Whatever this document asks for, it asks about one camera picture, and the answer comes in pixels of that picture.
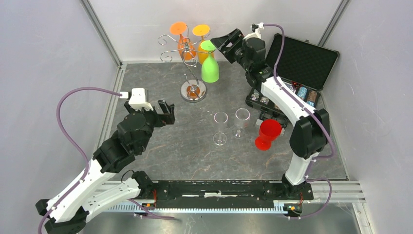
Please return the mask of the yellow wine glass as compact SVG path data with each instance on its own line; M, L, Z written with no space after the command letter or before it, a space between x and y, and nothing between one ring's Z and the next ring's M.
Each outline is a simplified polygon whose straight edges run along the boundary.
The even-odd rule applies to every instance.
M198 56L198 62L203 65L205 61L207 64L216 64L214 57L214 51L216 47L212 44L207 37L210 33L210 27L206 24L200 24L193 28L193 35L201 37L201 40L197 43L196 53Z

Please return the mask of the green wine glass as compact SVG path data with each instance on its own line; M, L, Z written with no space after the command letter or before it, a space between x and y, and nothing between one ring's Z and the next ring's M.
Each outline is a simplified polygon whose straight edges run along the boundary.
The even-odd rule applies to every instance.
M203 41L200 46L204 58L201 71L202 80L206 83L217 82L220 77L219 65L213 56L216 47L210 40Z

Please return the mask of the orange wine glass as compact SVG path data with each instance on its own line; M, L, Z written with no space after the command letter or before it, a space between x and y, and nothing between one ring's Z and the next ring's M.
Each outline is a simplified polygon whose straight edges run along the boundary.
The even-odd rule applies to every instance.
M193 45L188 37L188 26L184 22L176 22L170 27L170 32L173 35L179 36L178 52L185 62L190 62L196 57L196 52L193 50Z

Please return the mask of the clear wine glass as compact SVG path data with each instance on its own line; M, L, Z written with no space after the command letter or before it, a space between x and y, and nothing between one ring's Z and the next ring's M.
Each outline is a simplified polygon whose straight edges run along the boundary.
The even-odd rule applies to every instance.
M239 108L235 112L234 119L234 137L240 139L245 136L245 129L249 125L250 112L246 108Z
M228 115L225 112L217 112L214 117L214 124L216 127L216 133L213 136L213 141L216 145L222 146L226 143L227 137L224 131L228 124Z

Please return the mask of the red wine glass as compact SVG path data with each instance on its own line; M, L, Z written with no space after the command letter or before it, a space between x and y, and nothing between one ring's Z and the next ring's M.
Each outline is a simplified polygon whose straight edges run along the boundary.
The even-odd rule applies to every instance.
M271 148L272 142L280 136L282 132L281 124L274 119L264 120L259 127L259 135L255 139L255 146L261 151Z

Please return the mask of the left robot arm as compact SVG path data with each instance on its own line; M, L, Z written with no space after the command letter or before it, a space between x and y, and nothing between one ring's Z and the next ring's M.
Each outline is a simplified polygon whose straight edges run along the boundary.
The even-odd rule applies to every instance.
M89 167L60 194L36 203L38 213L43 216L39 232L45 229L49 234L77 234L93 218L122 201L152 197L153 182L143 171L134 172L130 178L99 194L95 191L146 150L155 128L175 123L174 104L164 100L158 104L161 114L152 106L148 110L134 109L125 102L128 115L94 152Z

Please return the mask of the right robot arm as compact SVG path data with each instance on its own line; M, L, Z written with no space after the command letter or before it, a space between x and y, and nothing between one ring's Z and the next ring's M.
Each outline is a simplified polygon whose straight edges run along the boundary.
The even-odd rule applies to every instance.
M309 166L321 158L319 154L325 145L332 144L328 112L301 100L277 76L276 70L267 65L265 42L258 30L244 36L235 29L210 41L230 63L241 65L250 86L277 105L293 125L290 137L293 157L282 176L281 192L284 197L294 199L308 182Z

